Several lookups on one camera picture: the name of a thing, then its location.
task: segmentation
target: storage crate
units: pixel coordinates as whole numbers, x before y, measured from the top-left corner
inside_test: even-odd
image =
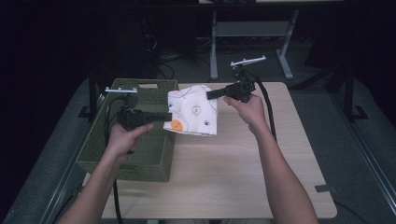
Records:
[[[139,99],[136,109],[144,112],[168,112],[167,93],[178,90],[175,80],[128,79],[118,78],[111,89],[137,88],[132,93]],[[98,112],[94,124],[78,155],[77,163],[88,173],[92,173],[106,149],[105,143],[105,112],[106,106],[116,97],[124,93],[110,92]],[[109,118],[110,131],[117,122],[116,114],[120,111],[123,101],[115,101],[111,106]],[[154,122],[154,129],[140,137],[139,149],[123,164],[117,179],[167,182],[171,172],[175,133],[163,129],[163,122]]]

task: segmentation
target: cable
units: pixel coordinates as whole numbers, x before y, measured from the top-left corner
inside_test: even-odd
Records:
[[[161,60],[163,60],[163,63],[169,63],[172,62],[173,60],[183,58],[184,56],[181,54],[173,54],[169,56],[161,56]]]
[[[145,35],[145,37],[151,37],[154,40],[154,45],[151,47],[151,49],[155,49],[157,47],[157,38],[155,38],[154,35]]]
[[[345,210],[347,210],[348,212],[350,212],[353,216],[355,216],[356,218],[358,218],[362,223],[364,224],[369,224],[366,220],[364,220],[364,218],[362,218],[359,214],[357,214],[355,211],[353,211],[352,209],[350,209],[349,207],[347,207],[344,204],[341,204],[337,201],[334,201],[335,205],[338,205],[342,208],[344,208]]]
[[[108,51],[107,49],[105,49],[104,47],[102,47],[98,42],[96,42],[95,40],[93,40],[89,35],[87,35],[88,39],[100,50],[102,50],[103,52],[105,52],[106,54],[108,54],[111,58],[113,58],[114,60],[116,60],[118,63],[120,63],[122,66],[124,66],[126,69],[128,69],[130,72],[132,72],[133,74],[135,74],[135,70],[133,68],[131,68],[128,64],[126,64],[125,62],[123,62],[121,59],[119,59],[118,57],[116,57],[114,54],[112,54],[110,51]]]
[[[206,40],[206,42],[202,45],[197,46],[196,52],[197,53],[202,53],[202,52],[206,52],[210,49],[211,47],[211,43],[212,40],[210,37],[201,37],[201,38],[197,38],[197,40]]]
[[[274,124],[274,114],[273,114],[273,109],[272,109],[270,98],[268,96],[267,89],[265,89],[264,86],[262,85],[262,81],[260,80],[260,78],[257,77],[256,75],[254,75],[252,72],[248,71],[247,69],[241,69],[241,71],[248,72],[256,80],[257,84],[259,84],[260,89],[262,90],[262,96],[264,97],[265,103],[267,104],[268,118],[270,120],[271,133],[272,133],[273,137],[276,140],[276,129],[275,129],[275,124]]]
[[[168,68],[172,71],[172,76],[171,76],[169,79],[173,79],[173,78],[175,77],[175,69],[173,69],[172,66],[170,66],[170,65],[168,65],[168,64],[165,64],[165,63],[159,63],[158,65],[162,65],[162,66],[168,67]]]
[[[235,54],[240,51],[247,50],[248,44],[243,43],[242,41],[235,40],[235,38],[228,37],[227,39],[223,40],[223,43],[218,45],[218,48],[219,48],[218,50],[219,54]]]
[[[168,79],[163,71],[157,69],[157,72],[163,77],[163,79]]]
[[[108,104],[106,106],[106,112],[105,112],[105,142],[106,142],[106,146],[108,144],[108,139],[110,138],[110,130],[109,130],[109,126],[110,126],[110,121],[111,119],[114,119],[115,116],[113,116],[113,118],[110,119],[110,111],[111,111],[111,106],[114,104],[114,102],[118,101],[118,100],[124,100],[124,97],[117,97],[114,100],[112,100],[110,102],[110,104]],[[114,180],[113,183],[113,195],[114,195],[114,205],[116,207],[116,215],[117,215],[117,221],[122,224],[122,216],[120,213],[120,201],[119,201],[119,190],[118,190],[118,186],[117,186],[117,178]]]
[[[202,62],[204,62],[210,68],[209,62],[207,62],[205,59],[203,59],[201,57],[198,57],[198,56],[195,56],[195,58],[201,60]]]

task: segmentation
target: forearm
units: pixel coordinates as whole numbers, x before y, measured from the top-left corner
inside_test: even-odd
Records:
[[[290,169],[266,123],[254,131],[268,201],[276,223],[318,223],[306,191]]]
[[[59,223],[99,223],[120,162],[104,155],[76,201]]]

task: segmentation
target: table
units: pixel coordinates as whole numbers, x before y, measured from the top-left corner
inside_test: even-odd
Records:
[[[210,89],[229,83],[206,83]],[[179,84],[181,89],[196,84]],[[278,144],[300,178],[319,218],[336,208],[285,84],[263,83],[273,106]],[[253,93],[261,95],[260,88]],[[272,218],[259,151],[236,110],[219,99],[218,135],[177,134],[168,183],[118,180],[123,218]],[[116,218],[113,195],[103,218]]]

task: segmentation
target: person's right hand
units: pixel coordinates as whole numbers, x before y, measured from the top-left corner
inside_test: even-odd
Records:
[[[255,133],[258,128],[266,124],[264,105],[260,96],[251,94],[250,100],[247,103],[237,101],[227,96],[225,96],[223,100],[238,111],[239,116],[248,124],[251,132]]]
[[[127,153],[129,151],[135,151],[139,147],[140,135],[149,132],[153,128],[154,124],[149,123],[127,132],[119,123],[115,124],[111,128],[106,155],[118,158],[121,163],[126,162],[128,159]]]

